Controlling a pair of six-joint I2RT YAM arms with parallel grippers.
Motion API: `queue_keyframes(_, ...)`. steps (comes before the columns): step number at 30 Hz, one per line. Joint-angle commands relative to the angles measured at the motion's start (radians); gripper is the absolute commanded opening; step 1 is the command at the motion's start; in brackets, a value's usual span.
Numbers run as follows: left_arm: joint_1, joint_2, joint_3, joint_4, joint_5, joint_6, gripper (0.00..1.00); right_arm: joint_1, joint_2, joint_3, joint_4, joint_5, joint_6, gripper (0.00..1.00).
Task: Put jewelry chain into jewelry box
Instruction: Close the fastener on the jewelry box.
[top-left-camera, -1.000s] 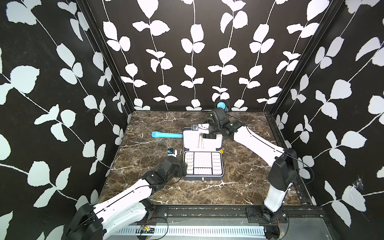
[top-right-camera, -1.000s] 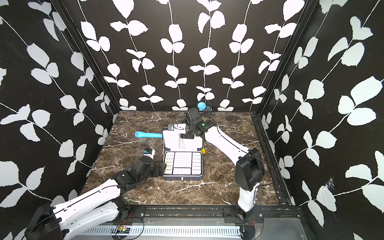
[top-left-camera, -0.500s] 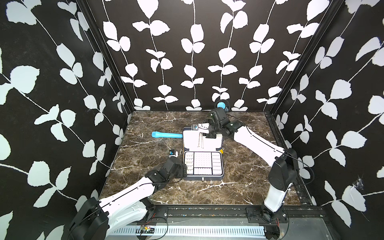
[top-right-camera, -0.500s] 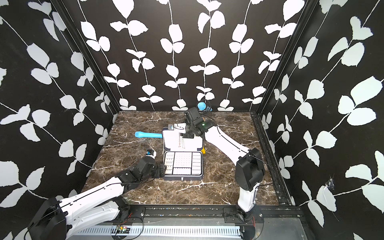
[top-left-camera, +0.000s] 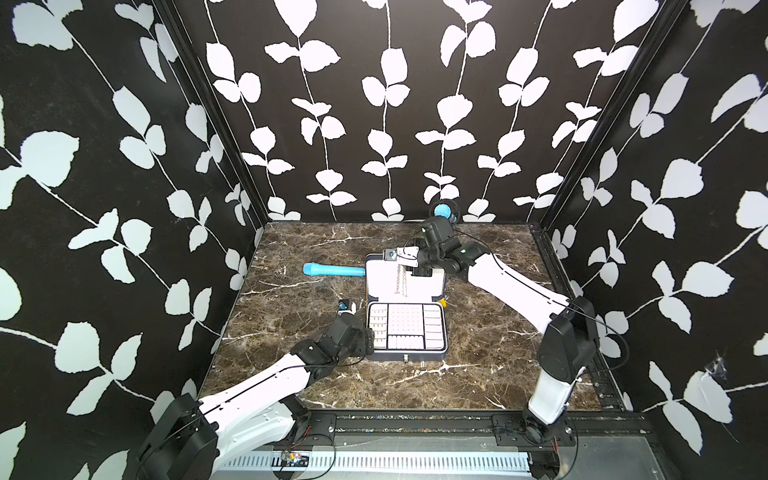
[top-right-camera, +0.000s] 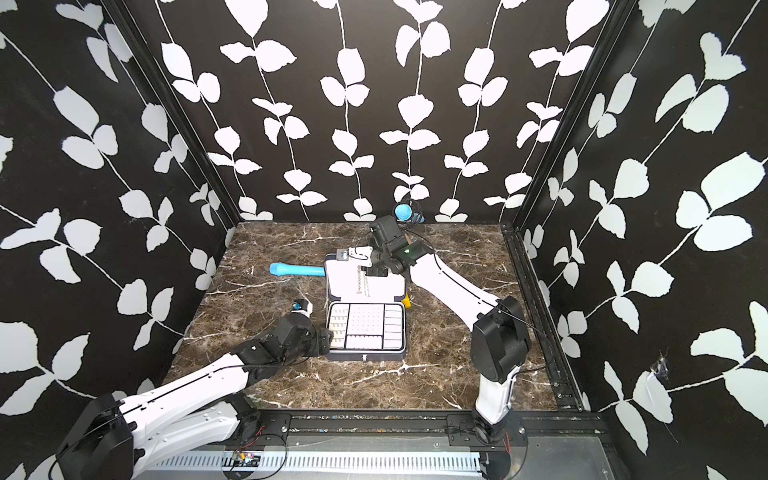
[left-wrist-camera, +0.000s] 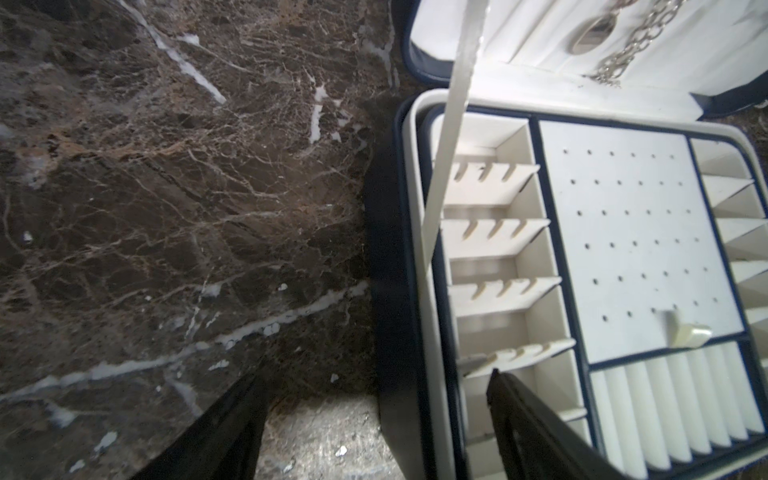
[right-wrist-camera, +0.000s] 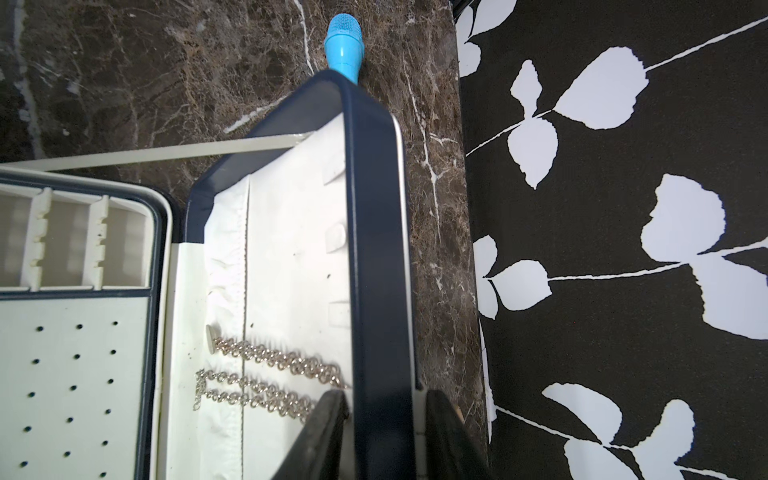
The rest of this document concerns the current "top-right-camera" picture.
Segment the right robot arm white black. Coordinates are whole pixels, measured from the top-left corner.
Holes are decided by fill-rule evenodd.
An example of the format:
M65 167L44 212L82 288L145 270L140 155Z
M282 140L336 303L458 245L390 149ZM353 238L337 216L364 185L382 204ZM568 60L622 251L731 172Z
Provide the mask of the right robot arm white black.
M427 240L410 240L392 216L373 221L369 228L372 265L400 274L429 292L467 326L470 359L480 374L474 430L486 444L503 438L512 419L514 383L531 346L520 303L512 296L499 298L462 277Z

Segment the navy jewelry box white lining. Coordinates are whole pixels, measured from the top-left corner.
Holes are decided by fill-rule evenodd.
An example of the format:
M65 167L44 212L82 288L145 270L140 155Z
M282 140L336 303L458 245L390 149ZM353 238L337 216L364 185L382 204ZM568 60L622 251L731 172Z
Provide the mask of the navy jewelry box white lining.
M407 351L406 294L403 276L385 270L370 276L357 262L326 256L326 328L334 338L330 361L389 362Z

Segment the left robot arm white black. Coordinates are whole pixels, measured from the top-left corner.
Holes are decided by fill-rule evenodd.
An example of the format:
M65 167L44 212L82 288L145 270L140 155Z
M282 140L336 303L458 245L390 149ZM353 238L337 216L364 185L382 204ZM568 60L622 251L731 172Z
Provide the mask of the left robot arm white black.
M244 390L301 359L326 355L333 337L307 311L294 310L191 374L121 400L102 395L80 414L49 470L66 479L134 479L195 448L248 439L259 412Z

